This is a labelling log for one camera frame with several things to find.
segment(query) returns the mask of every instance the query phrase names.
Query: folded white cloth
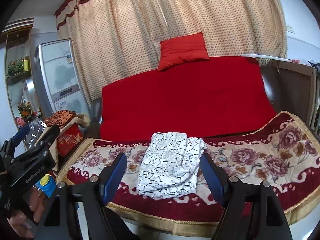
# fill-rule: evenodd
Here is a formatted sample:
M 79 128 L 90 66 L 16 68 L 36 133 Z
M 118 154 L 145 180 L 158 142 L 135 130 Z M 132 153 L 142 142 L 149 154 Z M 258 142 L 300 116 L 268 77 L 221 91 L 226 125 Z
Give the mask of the folded white cloth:
M 196 192 L 200 156 L 205 149 L 201 138 L 185 133 L 152 135 L 138 175 L 140 195 L 152 198 L 181 197 Z

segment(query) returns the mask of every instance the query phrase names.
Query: finger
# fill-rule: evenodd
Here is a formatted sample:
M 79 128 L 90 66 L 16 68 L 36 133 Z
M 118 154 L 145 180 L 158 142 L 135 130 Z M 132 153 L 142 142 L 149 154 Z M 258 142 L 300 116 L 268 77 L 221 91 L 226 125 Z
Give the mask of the finger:
M 30 210 L 34 212 L 41 201 L 42 200 L 39 197 L 38 191 L 34 187 L 32 187 L 30 201 L 29 201 Z
M 8 222 L 11 225 L 11 227 L 22 225 L 26 221 L 27 221 L 26 215 L 20 210 L 14 211 L 11 218 L 8 219 Z
M 35 213 L 33 214 L 33 220 L 35 222 L 39 222 L 40 221 L 40 218 L 42 216 L 42 213 L 44 211 L 44 204 L 43 202 L 39 203 L 39 205 L 37 206 L 36 210 L 35 210 Z
M 34 235 L 31 233 L 31 231 L 24 225 L 15 226 L 12 227 L 12 229 L 21 237 L 34 238 Z

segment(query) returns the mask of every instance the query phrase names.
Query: curtain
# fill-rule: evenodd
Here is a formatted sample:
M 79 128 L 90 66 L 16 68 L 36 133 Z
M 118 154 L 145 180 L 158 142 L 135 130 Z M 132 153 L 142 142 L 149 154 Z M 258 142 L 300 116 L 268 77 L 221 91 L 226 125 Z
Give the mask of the curtain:
M 66 0 L 55 15 L 89 104 L 105 85 L 157 68 L 154 42 L 170 37 L 156 0 Z
M 280 0 L 159 0 L 169 26 L 203 32 L 209 56 L 252 53 L 286 57 Z

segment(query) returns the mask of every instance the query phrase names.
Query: blue bottle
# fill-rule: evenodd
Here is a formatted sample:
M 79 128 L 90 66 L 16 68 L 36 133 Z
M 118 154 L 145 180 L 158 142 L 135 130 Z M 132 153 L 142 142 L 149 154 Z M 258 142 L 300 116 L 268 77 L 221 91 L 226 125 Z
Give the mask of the blue bottle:
M 56 183 L 52 176 L 46 174 L 36 183 L 36 186 L 41 189 L 48 196 L 48 198 L 50 198 L 56 188 Z

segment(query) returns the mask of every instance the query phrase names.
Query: refrigerator sticker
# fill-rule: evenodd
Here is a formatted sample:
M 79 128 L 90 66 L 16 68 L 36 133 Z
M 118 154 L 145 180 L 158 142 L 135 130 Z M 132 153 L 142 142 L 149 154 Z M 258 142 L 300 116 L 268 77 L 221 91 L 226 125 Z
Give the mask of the refrigerator sticker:
M 68 61 L 68 63 L 72 63 L 72 57 L 71 57 L 71 55 L 67 56 L 67 61 Z
M 67 101 L 62 101 L 62 102 L 56 103 L 58 111 L 61 110 L 61 109 L 64 109 L 64 105 L 66 104 L 66 102 Z

